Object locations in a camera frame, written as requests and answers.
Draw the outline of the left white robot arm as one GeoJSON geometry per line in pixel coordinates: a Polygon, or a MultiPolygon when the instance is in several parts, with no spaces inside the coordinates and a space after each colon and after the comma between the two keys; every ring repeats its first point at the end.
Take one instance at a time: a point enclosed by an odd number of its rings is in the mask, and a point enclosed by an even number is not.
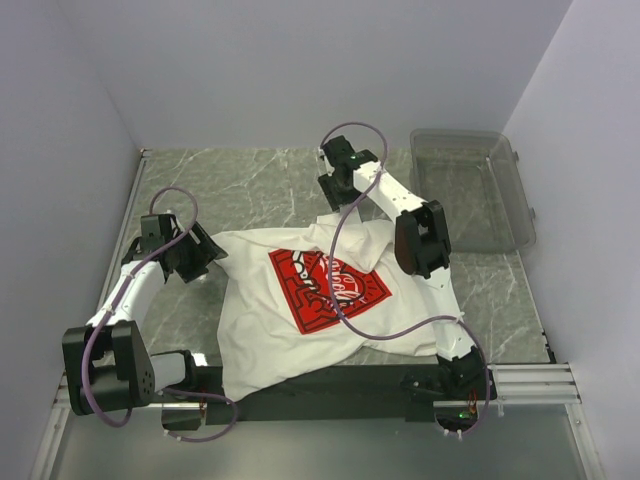
{"type": "Polygon", "coordinates": [[[149,405],[164,389],[179,402],[199,392],[191,352],[149,353],[140,326],[171,275],[189,283],[227,254],[199,223],[183,228],[171,213],[145,215],[140,223],[141,233],[124,255],[103,306],[62,339],[70,406],[78,416],[96,409],[130,412],[149,405]]]}

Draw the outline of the white t-shirt red print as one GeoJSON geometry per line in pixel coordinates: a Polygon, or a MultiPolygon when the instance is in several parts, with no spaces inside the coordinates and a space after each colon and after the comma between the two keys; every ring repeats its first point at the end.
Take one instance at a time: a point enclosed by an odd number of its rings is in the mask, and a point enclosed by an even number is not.
{"type": "Polygon", "coordinates": [[[229,280],[217,339],[222,386],[231,400],[338,364],[364,346],[411,357],[435,354],[431,326],[382,342],[351,332],[332,307],[330,274],[345,316],[366,333],[397,333],[436,314],[460,313],[449,270],[432,280],[401,271],[389,220],[352,214],[330,261],[339,219],[330,214],[306,228],[214,235],[228,253],[219,262],[229,280]]]}

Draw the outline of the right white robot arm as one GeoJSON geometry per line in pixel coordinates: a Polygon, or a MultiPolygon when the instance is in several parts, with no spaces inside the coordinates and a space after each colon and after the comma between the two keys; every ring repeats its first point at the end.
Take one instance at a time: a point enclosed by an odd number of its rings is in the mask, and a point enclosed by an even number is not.
{"type": "MultiPolygon", "coordinates": [[[[450,267],[451,242],[442,205],[411,193],[386,170],[386,159],[369,150],[357,151],[342,135],[325,136],[320,157],[329,171],[318,182],[331,208],[340,214],[330,244],[333,261],[342,229],[364,199],[371,200],[394,225],[394,255],[401,271],[432,280],[450,267]]],[[[491,399],[491,374],[486,355],[461,313],[436,314],[397,333],[374,335],[353,325],[345,316],[334,288],[334,276],[327,279],[330,300],[340,322],[357,336],[371,341],[392,341],[431,326],[436,338],[439,387],[452,399],[469,398],[481,378],[484,401],[491,399]]]]}

